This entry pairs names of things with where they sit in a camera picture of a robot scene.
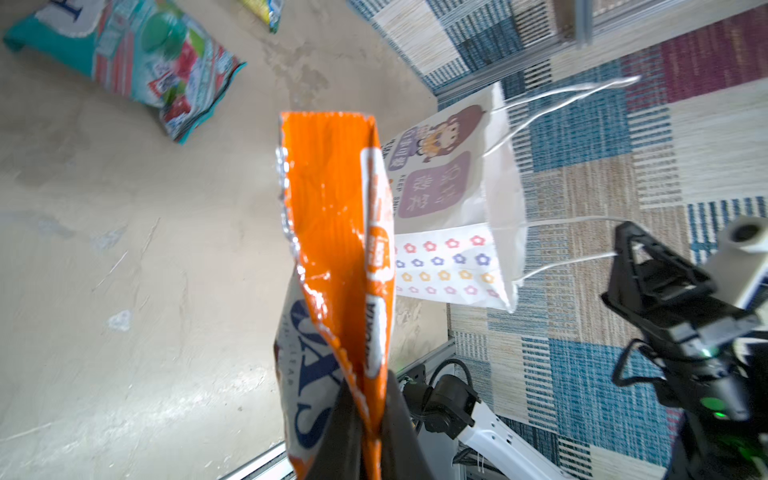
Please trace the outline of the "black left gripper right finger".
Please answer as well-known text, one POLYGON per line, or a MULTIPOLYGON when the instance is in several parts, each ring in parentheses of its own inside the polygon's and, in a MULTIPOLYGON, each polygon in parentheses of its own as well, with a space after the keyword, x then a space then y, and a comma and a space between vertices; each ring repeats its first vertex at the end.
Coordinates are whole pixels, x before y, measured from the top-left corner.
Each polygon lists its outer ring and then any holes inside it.
POLYGON ((381 441, 381 472, 384 480, 433 479, 393 371, 388 372, 381 441))

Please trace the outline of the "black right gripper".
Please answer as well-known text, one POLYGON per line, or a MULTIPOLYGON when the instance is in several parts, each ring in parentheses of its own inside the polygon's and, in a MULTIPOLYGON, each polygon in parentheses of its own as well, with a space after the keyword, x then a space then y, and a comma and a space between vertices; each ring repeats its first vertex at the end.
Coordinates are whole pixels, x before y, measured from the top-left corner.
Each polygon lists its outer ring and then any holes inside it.
POLYGON ((758 326, 754 310, 715 296, 714 277, 637 224, 615 228, 614 257, 603 303, 635 326, 660 357, 713 358, 758 326))

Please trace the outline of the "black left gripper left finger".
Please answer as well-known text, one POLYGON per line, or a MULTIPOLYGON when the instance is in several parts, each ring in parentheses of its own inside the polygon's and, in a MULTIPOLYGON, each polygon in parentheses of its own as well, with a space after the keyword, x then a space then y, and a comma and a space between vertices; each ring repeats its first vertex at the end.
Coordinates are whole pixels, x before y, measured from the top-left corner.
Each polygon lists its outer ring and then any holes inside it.
POLYGON ((320 448, 306 480, 366 478, 362 440, 364 425, 347 383, 340 388, 320 448))

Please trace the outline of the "orange snack bag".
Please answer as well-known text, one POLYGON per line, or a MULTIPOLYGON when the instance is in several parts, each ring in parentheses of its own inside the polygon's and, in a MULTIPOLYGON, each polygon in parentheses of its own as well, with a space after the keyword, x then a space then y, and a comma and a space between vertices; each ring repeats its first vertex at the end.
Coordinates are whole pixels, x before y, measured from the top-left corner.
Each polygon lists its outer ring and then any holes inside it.
POLYGON ((284 225, 299 285, 360 414, 366 472, 380 479, 395 246, 376 122, 349 112, 285 112, 280 122, 284 225))

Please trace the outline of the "white paper bag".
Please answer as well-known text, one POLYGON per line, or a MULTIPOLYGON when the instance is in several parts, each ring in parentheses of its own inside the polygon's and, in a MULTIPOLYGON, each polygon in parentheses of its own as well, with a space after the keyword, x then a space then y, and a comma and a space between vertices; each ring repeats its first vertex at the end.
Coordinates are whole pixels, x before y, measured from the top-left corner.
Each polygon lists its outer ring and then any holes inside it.
POLYGON ((511 102, 495 83, 387 142, 398 295, 514 312, 532 224, 513 138, 545 115, 638 80, 576 84, 511 102))

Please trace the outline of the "small green snack bag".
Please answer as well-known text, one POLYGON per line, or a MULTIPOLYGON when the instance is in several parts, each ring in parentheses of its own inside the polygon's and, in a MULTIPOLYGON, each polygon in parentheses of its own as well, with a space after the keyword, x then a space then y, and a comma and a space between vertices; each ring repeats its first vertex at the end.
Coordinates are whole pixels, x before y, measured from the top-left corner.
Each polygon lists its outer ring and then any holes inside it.
POLYGON ((283 0, 241 0, 241 3, 263 21, 271 33, 278 31, 284 7, 283 0))

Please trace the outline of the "teal candy bag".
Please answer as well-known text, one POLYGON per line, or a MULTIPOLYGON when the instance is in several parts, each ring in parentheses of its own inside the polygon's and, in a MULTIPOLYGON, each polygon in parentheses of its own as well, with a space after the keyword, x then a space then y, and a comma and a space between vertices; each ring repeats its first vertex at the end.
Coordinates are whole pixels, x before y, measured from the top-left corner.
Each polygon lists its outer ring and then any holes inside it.
POLYGON ((50 1, 4 35, 14 51, 47 54, 105 90, 157 110, 183 144, 213 116, 240 58, 173 1, 50 1))

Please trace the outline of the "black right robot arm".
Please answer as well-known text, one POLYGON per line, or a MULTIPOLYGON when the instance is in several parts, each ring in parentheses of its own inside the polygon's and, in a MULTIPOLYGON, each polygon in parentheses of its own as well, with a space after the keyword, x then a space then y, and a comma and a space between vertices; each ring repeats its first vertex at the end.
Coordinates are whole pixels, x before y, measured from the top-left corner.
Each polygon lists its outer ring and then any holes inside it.
MULTIPOLYGON (((767 475, 767 221, 733 219, 713 254, 694 265, 639 225, 614 234, 602 302, 637 331, 611 374, 619 389, 645 391, 671 415, 668 479, 763 479, 767 475)), ((401 384, 419 427, 460 444, 459 465, 507 479, 577 479, 482 400, 467 373, 444 366, 401 384)))

